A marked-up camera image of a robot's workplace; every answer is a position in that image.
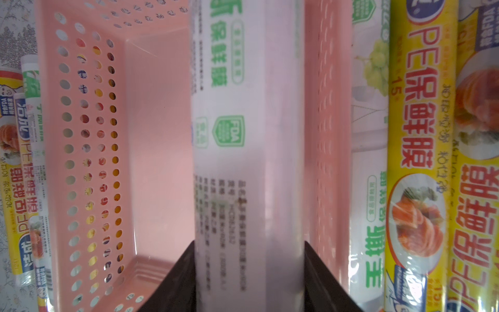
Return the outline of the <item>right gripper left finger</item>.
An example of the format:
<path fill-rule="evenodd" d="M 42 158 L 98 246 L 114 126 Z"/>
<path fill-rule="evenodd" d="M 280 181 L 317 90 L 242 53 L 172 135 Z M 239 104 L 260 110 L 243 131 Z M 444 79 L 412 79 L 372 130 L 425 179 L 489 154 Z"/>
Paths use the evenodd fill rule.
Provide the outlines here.
<path fill-rule="evenodd" d="M 195 312 L 196 265 L 192 241 L 139 312 Z"/>

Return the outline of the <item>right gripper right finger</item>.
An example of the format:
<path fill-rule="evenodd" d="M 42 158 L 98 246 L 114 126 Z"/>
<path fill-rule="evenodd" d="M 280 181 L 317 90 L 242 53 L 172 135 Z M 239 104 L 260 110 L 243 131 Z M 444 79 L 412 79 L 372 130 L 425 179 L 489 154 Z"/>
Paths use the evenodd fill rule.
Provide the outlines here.
<path fill-rule="evenodd" d="M 362 312 L 313 247 L 304 242 L 305 312 Z"/>

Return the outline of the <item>yellow wrap roll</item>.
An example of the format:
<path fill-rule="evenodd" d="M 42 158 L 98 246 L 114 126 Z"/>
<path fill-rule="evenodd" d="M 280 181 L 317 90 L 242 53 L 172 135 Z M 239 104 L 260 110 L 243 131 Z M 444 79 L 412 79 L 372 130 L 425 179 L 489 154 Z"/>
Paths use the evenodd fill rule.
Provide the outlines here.
<path fill-rule="evenodd" d="M 1 68 L 1 199 L 14 283 L 34 282 L 22 161 L 14 96 L 23 91 L 19 70 Z"/>
<path fill-rule="evenodd" d="M 447 311 L 498 310 L 498 2 L 461 1 Z"/>
<path fill-rule="evenodd" d="M 393 1 L 385 311 L 443 311 L 457 1 Z"/>

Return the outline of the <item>white green wrap roll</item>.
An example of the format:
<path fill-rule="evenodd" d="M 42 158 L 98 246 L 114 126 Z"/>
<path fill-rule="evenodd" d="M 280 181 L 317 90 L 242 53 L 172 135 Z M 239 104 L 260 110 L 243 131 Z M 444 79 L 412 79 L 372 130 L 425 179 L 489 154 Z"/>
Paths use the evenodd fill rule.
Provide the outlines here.
<path fill-rule="evenodd" d="M 44 126 L 37 55 L 21 58 L 38 214 L 30 220 L 39 311 L 54 311 Z"/>

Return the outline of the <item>white grape wrap roll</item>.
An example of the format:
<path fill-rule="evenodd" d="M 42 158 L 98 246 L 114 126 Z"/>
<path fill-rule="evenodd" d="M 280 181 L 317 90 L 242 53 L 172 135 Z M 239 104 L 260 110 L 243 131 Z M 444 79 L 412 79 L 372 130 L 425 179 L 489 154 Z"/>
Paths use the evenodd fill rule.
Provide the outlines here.
<path fill-rule="evenodd" d="M 352 3 L 352 186 L 348 292 L 383 309 L 390 1 Z"/>

